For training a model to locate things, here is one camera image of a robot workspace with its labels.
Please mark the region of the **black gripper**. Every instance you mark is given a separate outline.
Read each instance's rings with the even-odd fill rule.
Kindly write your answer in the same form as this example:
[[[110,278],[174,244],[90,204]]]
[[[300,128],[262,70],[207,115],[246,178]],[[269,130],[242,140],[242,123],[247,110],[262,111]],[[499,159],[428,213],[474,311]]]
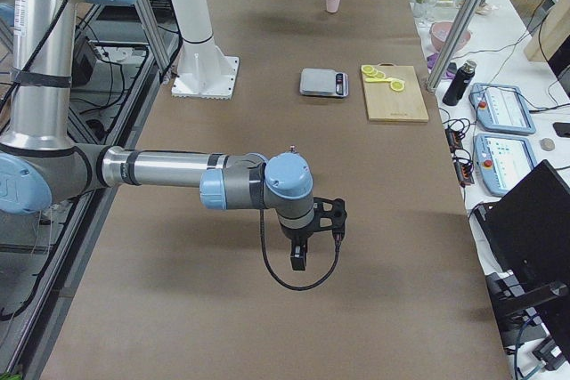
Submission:
[[[291,242],[290,263],[293,271],[304,271],[306,269],[307,244],[312,236],[312,231],[308,226],[300,229],[292,229],[284,225],[281,230],[285,237]]]

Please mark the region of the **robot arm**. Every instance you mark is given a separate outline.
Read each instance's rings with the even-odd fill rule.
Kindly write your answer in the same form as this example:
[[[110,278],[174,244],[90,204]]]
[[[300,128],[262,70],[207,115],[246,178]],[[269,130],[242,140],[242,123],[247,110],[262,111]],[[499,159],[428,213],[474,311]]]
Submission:
[[[274,158],[126,150],[73,142],[67,132],[77,5],[135,0],[15,0],[11,116],[1,135],[1,208],[29,214],[121,184],[196,187],[210,209],[274,209],[305,268],[317,224],[313,178],[296,152]]]

